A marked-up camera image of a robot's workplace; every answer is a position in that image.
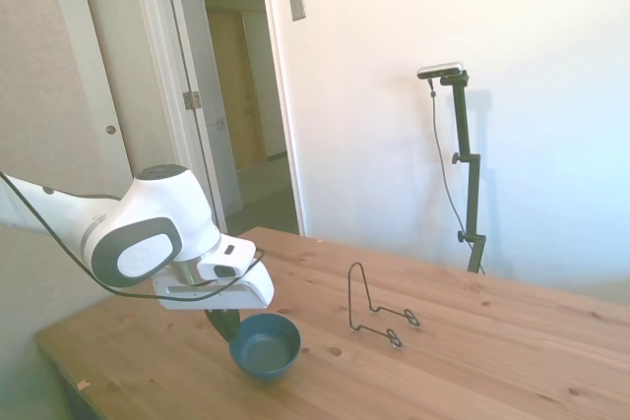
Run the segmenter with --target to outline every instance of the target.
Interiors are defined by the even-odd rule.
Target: light switch
[[[297,22],[306,18],[306,12],[304,11],[304,0],[288,0],[291,5],[291,15],[293,21]]]

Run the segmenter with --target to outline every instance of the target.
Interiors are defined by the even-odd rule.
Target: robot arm
[[[219,232],[201,186],[185,167],[145,169],[121,200],[73,196],[0,177],[0,223],[47,232],[17,190],[109,287],[131,287],[152,278],[167,309],[225,311],[271,303],[274,286],[267,269],[262,263],[250,267],[255,245]],[[203,299],[227,285],[217,297]]]

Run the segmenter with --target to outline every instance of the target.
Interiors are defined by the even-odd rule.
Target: metal wire holder
[[[381,336],[385,336],[386,338],[388,338],[390,342],[392,343],[392,345],[394,345],[395,347],[402,348],[403,341],[392,329],[379,331],[379,330],[372,329],[371,327],[366,327],[365,325],[359,325],[356,327],[352,323],[352,291],[351,291],[352,278],[351,278],[351,275],[352,275],[352,270],[354,269],[355,266],[359,266],[359,268],[361,269],[361,275],[363,276],[363,284],[365,285],[365,293],[367,294],[367,303],[368,303],[370,312],[372,312],[373,314],[376,314],[380,312],[381,310],[384,310],[385,312],[389,312],[390,314],[398,315],[400,317],[407,319],[409,324],[414,329],[420,328],[420,320],[417,319],[417,317],[413,314],[413,312],[410,309],[405,309],[401,313],[401,312],[396,312],[395,310],[392,310],[392,309],[388,309],[387,307],[379,306],[376,309],[374,308],[374,306],[372,305],[372,298],[370,297],[370,289],[367,286],[367,278],[365,277],[365,269],[363,268],[363,264],[357,261],[356,263],[352,263],[350,265],[350,268],[347,270],[347,320],[350,325],[350,329],[352,331],[360,331],[360,330],[372,331],[373,333],[380,334]]]

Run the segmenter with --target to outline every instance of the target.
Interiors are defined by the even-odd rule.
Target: wood grain
[[[103,417],[115,419],[628,419],[630,308],[491,276],[257,228],[302,350],[284,379],[241,373],[201,312],[110,298],[38,342]],[[377,304],[422,328],[370,315],[405,348],[347,326],[347,268],[365,265]]]

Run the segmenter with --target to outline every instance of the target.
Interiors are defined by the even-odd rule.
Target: wooden door
[[[247,38],[239,12],[208,12],[236,169],[267,161]]]

